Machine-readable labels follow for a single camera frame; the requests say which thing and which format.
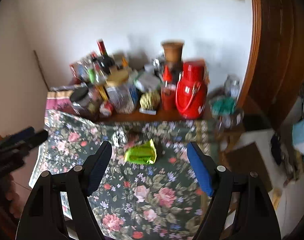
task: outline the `red bottle nozzle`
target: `red bottle nozzle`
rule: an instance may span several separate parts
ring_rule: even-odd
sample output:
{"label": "red bottle nozzle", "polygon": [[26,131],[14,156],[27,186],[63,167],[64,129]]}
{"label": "red bottle nozzle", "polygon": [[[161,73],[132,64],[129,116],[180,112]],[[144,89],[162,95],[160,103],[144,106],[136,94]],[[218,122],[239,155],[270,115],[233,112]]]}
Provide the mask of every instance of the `red bottle nozzle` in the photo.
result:
{"label": "red bottle nozzle", "polygon": [[163,81],[171,82],[172,81],[172,75],[169,71],[169,67],[165,65],[164,72],[163,72]]}

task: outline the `wooden tabletop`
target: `wooden tabletop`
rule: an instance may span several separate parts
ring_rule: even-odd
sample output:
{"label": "wooden tabletop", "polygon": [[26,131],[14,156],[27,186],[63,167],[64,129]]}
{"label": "wooden tabletop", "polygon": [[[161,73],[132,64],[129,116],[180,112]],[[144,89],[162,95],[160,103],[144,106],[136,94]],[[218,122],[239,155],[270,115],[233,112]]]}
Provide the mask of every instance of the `wooden tabletop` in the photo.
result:
{"label": "wooden tabletop", "polygon": [[[209,120],[212,118],[210,107],[205,106],[203,117],[201,120]],[[100,119],[99,122],[154,122],[154,121],[180,121],[185,120],[177,109],[166,111],[162,106],[156,111],[156,115],[142,114],[139,112],[139,107],[131,114],[117,114],[114,112],[112,116]]]}

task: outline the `yellow jar lid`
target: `yellow jar lid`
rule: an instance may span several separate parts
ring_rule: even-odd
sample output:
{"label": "yellow jar lid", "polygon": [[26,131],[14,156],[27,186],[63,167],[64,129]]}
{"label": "yellow jar lid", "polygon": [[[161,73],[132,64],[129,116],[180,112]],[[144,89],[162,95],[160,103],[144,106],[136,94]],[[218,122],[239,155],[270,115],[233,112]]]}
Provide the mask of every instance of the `yellow jar lid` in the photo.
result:
{"label": "yellow jar lid", "polygon": [[108,87],[116,87],[128,80],[128,72],[126,70],[119,70],[111,73],[106,80]]}

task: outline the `floral tablecloth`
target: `floral tablecloth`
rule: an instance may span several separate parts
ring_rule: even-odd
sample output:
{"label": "floral tablecloth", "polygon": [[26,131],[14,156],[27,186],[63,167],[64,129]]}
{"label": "floral tablecloth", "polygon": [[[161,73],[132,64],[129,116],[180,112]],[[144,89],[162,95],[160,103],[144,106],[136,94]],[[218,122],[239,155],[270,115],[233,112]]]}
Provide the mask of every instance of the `floral tablecloth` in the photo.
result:
{"label": "floral tablecloth", "polygon": [[[88,198],[103,234],[117,240],[191,239],[210,199],[199,188],[186,144],[197,141],[201,150],[218,162],[212,121],[95,124],[47,110],[45,128],[49,139],[40,146],[30,186],[44,170],[55,174],[83,164],[102,141],[111,142],[120,126],[133,131],[135,136],[122,148],[112,144],[105,176]],[[158,154],[154,165],[124,162],[127,148],[151,138]],[[61,199],[64,214],[71,217],[65,192]]]}

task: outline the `thermos handle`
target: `thermos handle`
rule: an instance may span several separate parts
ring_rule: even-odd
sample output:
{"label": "thermos handle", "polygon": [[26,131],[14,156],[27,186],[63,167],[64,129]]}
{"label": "thermos handle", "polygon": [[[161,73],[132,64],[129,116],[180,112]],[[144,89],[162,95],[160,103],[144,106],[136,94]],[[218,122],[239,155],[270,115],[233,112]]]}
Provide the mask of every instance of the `thermos handle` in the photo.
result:
{"label": "thermos handle", "polygon": [[178,101],[178,90],[179,90],[179,85],[180,85],[180,81],[178,81],[177,87],[176,87],[176,91],[175,91],[175,104],[176,104],[176,108],[180,111],[180,112],[185,112],[192,104],[193,98],[196,95],[197,92],[199,92],[201,84],[200,82],[194,82],[193,84],[193,88],[192,88],[192,95],[191,98],[187,104],[187,106],[185,108],[182,108],[179,106],[179,101]]}

